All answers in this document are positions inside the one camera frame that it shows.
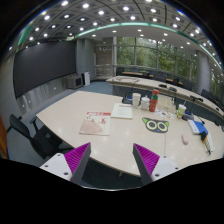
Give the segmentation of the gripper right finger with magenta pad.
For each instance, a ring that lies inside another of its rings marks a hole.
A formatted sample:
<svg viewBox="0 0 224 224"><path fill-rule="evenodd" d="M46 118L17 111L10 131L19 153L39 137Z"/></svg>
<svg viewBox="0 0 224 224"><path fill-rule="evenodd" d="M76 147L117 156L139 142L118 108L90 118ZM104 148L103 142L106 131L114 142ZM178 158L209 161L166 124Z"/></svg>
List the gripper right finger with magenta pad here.
<svg viewBox="0 0 224 224"><path fill-rule="evenodd" d="M148 185L179 170L169 157L159 156L136 143L133 144L133 155L143 185Z"/></svg>

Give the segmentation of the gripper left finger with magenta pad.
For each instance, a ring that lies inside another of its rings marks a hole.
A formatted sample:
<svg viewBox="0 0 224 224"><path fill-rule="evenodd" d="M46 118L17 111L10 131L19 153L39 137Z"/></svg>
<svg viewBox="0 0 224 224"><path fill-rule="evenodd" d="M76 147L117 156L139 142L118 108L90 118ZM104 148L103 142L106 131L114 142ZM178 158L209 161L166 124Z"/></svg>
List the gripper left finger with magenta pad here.
<svg viewBox="0 0 224 224"><path fill-rule="evenodd" d="M56 153L41 169L79 185L90 154L91 143L86 143L66 154Z"/></svg>

